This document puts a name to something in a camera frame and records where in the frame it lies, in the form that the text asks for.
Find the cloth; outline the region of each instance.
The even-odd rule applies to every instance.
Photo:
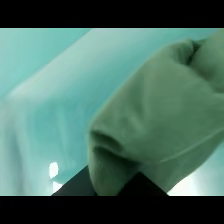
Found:
[[[98,195],[141,172],[168,192],[224,137],[224,30],[147,60],[94,117],[88,165]]]

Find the towel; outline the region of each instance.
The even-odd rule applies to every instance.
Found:
[[[224,137],[224,30],[158,50],[94,116],[88,167],[98,195],[138,172],[168,192]]]

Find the microfiber cloth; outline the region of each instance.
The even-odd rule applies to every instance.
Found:
[[[168,192],[224,137],[224,30],[158,50],[93,118],[88,166],[98,195],[141,172]]]

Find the green cloth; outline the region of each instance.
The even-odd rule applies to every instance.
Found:
[[[224,137],[224,30],[167,46],[94,117],[89,172],[99,195],[117,195],[142,172],[168,192]]]

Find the glossy surface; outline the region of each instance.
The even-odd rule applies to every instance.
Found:
[[[201,39],[215,30],[91,29],[62,53],[58,50],[54,60],[46,59],[44,63],[48,65],[43,67],[43,64],[32,76],[27,72],[21,79],[17,77],[21,84],[16,88],[11,84],[11,92],[2,97],[1,120],[4,122],[0,130],[0,158],[4,161],[0,169],[0,194],[52,194],[86,165],[88,124],[97,109],[130,74],[158,48],[184,38]],[[39,51],[44,55],[47,50]],[[34,54],[30,65],[38,58]],[[223,153],[222,150],[216,153],[219,155],[214,154],[208,163],[184,180],[185,188],[189,184],[193,186],[192,192],[189,193],[189,187],[181,190],[176,186],[170,195],[223,194],[223,183],[217,175],[222,173],[220,155]],[[209,185],[208,180],[203,183],[208,173],[216,186],[215,183]]]

